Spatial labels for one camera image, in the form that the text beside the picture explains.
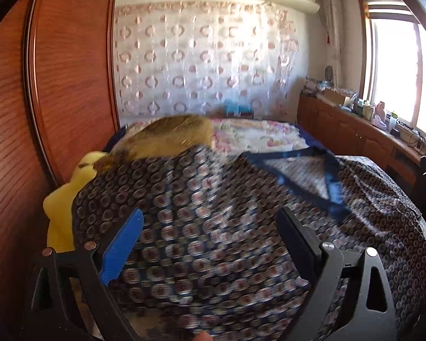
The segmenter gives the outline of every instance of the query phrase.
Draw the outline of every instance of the bottle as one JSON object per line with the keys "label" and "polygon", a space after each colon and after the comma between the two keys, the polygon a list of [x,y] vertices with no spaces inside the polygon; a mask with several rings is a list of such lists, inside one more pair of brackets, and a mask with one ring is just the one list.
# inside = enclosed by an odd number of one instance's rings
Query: bottle
{"label": "bottle", "polygon": [[398,115],[395,112],[391,113],[390,124],[389,124],[389,127],[388,127],[388,133],[391,133],[391,130],[394,127],[396,127],[397,121],[398,121]]}

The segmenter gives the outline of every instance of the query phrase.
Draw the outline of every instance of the patterned bedspread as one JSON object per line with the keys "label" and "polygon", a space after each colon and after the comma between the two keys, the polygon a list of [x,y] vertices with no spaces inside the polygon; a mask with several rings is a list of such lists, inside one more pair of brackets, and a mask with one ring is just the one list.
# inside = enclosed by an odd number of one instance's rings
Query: patterned bedspread
{"label": "patterned bedspread", "polygon": [[[239,149],[237,144],[256,146],[249,137],[235,137],[242,130],[227,122],[221,122],[219,133],[226,132],[235,143],[220,136],[220,145],[233,144],[230,152]],[[269,136],[267,125],[256,131],[260,145],[274,147],[275,131],[279,139],[291,137],[293,130],[279,125]],[[275,341],[309,289],[273,219],[288,206],[321,240],[344,250],[377,249],[402,331],[426,299],[426,225],[410,199],[369,159],[335,160],[350,209],[340,221],[281,184],[284,176],[326,199],[318,157],[301,157],[294,164],[284,153],[273,153],[266,163],[277,175],[245,155],[225,163],[221,153],[205,146],[176,158],[125,163],[97,175],[76,197],[76,244],[100,240],[115,222],[139,208],[144,230],[110,289],[141,338],[189,340],[192,332],[208,330],[224,341]],[[345,288],[343,283],[338,289],[319,338],[333,326]]]}

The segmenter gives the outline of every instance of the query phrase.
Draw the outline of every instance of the window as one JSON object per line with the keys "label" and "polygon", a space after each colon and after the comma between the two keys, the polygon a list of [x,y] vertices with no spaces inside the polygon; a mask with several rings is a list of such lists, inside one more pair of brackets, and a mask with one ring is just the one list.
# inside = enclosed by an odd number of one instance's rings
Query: window
{"label": "window", "polygon": [[426,31],[402,0],[360,0],[364,19],[362,97],[385,103],[426,135]]}

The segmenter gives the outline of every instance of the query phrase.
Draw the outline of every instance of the black clamp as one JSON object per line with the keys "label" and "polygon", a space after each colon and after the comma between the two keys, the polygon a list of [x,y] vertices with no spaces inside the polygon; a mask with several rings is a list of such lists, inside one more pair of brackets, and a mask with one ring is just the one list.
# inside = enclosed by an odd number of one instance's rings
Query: black clamp
{"label": "black clamp", "polygon": [[127,220],[101,238],[75,251],[56,253],[48,247],[36,258],[25,310],[23,339],[32,341],[98,341],[87,332],[70,278],[78,278],[93,318],[106,341],[140,341],[101,282],[103,256]]}
{"label": "black clamp", "polygon": [[362,254],[320,242],[289,208],[277,213],[277,228],[300,276],[312,289],[302,308],[281,335],[281,341],[316,339],[337,285],[348,278],[343,304],[328,341],[395,341],[396,312],[390,285],[373,247]]}

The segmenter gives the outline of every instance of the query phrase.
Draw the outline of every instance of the cardboard box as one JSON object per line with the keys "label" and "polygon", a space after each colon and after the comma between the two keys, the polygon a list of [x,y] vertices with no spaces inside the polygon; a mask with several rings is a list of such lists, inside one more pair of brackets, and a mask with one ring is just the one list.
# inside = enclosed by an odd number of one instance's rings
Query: cardboard box
{"label": "cardboard box", "polygon": [[329,88],[325,88],[325,91],[323,92],[324,97],[327,100],[330,100],[331,102],[339,105],[339,106],[346,106],[349,107],[352,103],[352,99],[350,97],[347,97],[346,95],[343,95],[335,90],[331,90]]}

